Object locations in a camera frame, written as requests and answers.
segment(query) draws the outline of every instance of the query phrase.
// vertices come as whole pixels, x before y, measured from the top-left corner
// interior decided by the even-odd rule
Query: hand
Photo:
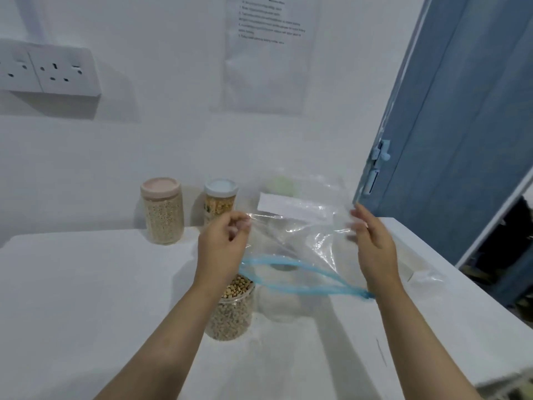
[[[247,214],[229,212],[204,228],[198,237],[198,266],[193,286],[222,296],[239,270],[250,226]]]
[[[353,223],[351,229],[356,232],[359,265],[368,289],[379,295],[389,289],[403,288],[398,273],[396,245],[387,228],[361,204],[356,204],[350,214],[363,221]]]

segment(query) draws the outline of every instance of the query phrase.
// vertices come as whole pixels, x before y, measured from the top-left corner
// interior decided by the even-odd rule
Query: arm
[[[439,342],[400,281],[396,247],[381,221],[362,205],[352,215],[359,263],[383,319],[406,400],[480,400],[481,396]]]
[[[250,231],[245,219],[240,212],[226,213],[203,230],[191,288],[95,400],[176,399],[209,317],[238,271]]]

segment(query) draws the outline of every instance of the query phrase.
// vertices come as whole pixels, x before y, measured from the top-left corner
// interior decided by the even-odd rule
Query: instruction sheet
[[[223,105],[300,114],[320,0],[226,0]]]

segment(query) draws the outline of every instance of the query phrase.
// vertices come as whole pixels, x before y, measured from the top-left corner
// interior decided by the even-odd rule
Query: double wall socket
[[[99,96],[89,49],[0,39],[0,89]]]

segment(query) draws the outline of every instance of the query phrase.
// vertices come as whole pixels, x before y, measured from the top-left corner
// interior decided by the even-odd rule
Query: jar
[[[255,284],[248,278],[237,275],[228,288],[234,285],[238,278],[243,278],[244,281],[248,282],[247,290],[235,297],[220,299],[207,323],[205,332],[215,340],[234,340],[238,336],[242,336],[252,323]]]
[[[172,244],[183,235],[183,196],[173,178],[151,178],[141,185],[146,227],[153,243]]]
[[[208,225],[215,217],[230,212],[239,187],[231,180],[213,180],[204,185],[203,224]]]

